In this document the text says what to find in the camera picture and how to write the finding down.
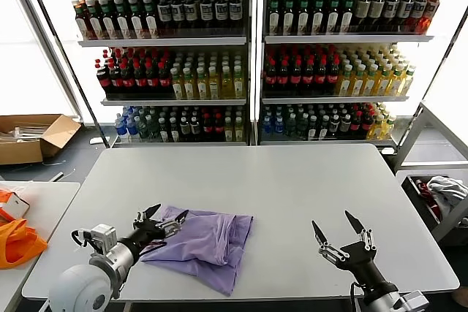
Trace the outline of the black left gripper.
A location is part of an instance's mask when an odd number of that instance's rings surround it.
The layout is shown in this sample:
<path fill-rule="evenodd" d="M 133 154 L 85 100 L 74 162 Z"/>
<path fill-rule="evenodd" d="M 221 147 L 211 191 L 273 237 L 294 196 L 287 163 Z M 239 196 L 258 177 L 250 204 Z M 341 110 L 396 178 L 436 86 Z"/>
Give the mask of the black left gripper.
<path fill-rule="evenodd" d="M 151 245 L 155 245 L 156 248 L 150 251 L 164 247 L 167 244 L 166 237 L 172 237 L 181 231 L 189 211 L 184 210 L 172 219 L 152 219 L 160 207 L 160 204 L 152 205 L 137 213 L 137 218 L 133 222 L 133 231 L 127 237 L 127 247 L 133 254 L 144 254 L 146 247 Z"/>

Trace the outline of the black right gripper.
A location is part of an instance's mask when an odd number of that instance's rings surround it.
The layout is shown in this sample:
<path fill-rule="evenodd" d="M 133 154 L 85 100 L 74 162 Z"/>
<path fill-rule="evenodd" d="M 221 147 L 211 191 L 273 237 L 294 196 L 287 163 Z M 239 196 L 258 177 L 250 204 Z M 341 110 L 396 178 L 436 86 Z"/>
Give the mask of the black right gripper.
<path fill-rule="evenodd" d="M 312 220 L 314 236 L 319 244 L 319 254 L 330 263 L 336 264 L 340 270 L 350 271 L 365 297 L 381 297 L 390 292 L 390 282 L 385 280 L 374 263 L 377 248 L 373 231 L 365 228 L 349 211 L 346 210 L 344 213 L 360 241 L 340 249 L 335 248 L 328 242 L 317 223 Z"/>

